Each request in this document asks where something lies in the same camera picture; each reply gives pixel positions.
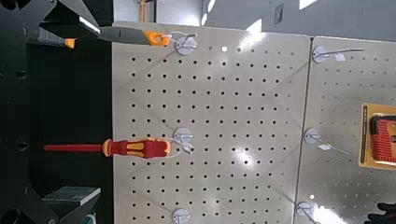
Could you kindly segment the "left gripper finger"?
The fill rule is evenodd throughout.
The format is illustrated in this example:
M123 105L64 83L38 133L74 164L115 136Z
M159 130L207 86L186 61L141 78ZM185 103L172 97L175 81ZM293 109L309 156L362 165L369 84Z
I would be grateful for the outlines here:
M97 224L92 210L101 194L100 188L62 187L44 196L42 200L58 216L49 224Z
M97 37L100 26L83 0L56 0L39 26L61 38Z

